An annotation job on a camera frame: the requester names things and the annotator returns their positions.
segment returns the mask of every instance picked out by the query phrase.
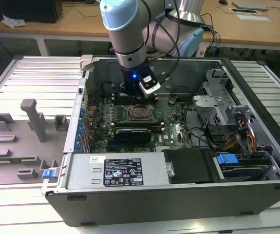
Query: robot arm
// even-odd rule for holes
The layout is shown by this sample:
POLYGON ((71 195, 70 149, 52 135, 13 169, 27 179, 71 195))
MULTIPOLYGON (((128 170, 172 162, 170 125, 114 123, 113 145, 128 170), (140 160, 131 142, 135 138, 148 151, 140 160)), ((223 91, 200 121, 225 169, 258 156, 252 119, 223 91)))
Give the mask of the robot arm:
MULTIPOLYGON (((169 2, 170 0, 102 0, 100 3, 104 26, 109 31, 109 37, 124 75, 120 90, 130 96, 137 98, 142 97, 143 94, 148 96, 160 88, 158 79, 149 67, 144 38, 147 37, 146 27, 149 25, 151 34, 147 46, 162 52, 169 51, 174 46, 171 39, 156 26, 157 23, 154 21, 156 17, 160 17, 161 24, 169 31, 172 38, 177 37, 178 15, 173 13, 174 16, 170 16, 169 19, 162 16, 169 2)), ((182 2, 201 2, 200 7, 203 3, 199 0, 182 0, 180 9, 183 11, 185 9, 182 7, 182 2)), ((180 54, 184 56, 193 54, 202 36, 203 30, 200 26, 195 28, 182 25, 178 47, 185 53, 180 54)), ((176 56, 177 52, 174 49, 170 54, 176 56)))

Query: floor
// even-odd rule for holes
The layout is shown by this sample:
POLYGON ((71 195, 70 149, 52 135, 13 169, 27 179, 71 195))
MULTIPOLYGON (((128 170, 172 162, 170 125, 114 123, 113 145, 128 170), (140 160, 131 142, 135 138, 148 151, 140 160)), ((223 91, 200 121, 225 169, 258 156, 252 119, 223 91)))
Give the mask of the floor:
MULTIPOLYGON (((6 39, 1 38, 1 42, 13 55, 33 55, 39 56, 38 46, 33 39, 6 39)), ((69 40, 47 40, 47 46, 52 56, 78 56, 76 41, 69 40)), ((83 41, 83 54, 108 55, 108 42, 83 41)), ((210 49, 206 56, 211 57, 214 49, 210 49)), ((246 59, 247 49, 221 48, 217 57, 229 58, 231 60, 262 60, 280 78, 280 51, 267 50, 263 55, 261 50, 256 50, 250 59, 246 59)), ((0 44, 0 75, 3 73, 11 58, 0 44)))

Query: warning label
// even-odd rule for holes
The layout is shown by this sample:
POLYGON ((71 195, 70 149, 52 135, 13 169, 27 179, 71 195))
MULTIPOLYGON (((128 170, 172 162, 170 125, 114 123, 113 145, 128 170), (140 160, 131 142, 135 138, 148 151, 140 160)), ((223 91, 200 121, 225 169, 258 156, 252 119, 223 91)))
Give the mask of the warning label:
POLYGON ((106 159, 103 181, 105 187, 143 185, 141 158, 106 159))

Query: paper on desk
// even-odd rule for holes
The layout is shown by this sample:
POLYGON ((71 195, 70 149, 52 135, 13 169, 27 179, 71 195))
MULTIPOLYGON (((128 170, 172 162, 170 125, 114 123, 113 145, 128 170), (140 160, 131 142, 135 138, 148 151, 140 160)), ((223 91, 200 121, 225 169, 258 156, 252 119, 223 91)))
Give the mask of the paper on desk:
POLYGON ((241 20, 254 20, 254 21, 268 21, 271 22, 270 19, 268 19, 265 16, 243 16, 243 15, 237 15, 241 20))
POLYGON ((5 16, 4 14, 2 16, 3 16, 2 22, 10 28, 26 26, 26 23, 23 19, 11 19, 5 16))

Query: motherboard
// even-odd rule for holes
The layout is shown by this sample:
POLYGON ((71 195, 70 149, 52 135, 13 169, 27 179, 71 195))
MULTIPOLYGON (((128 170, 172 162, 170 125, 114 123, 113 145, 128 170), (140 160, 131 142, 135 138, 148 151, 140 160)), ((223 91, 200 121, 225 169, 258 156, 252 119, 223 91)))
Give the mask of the motherboard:
POLYGON ((89 109, 92 153, 162 152, 165 149, 193 148, 184 124, 186 102, 173 97, 155 97, 138 104, 100 98, 89 109))

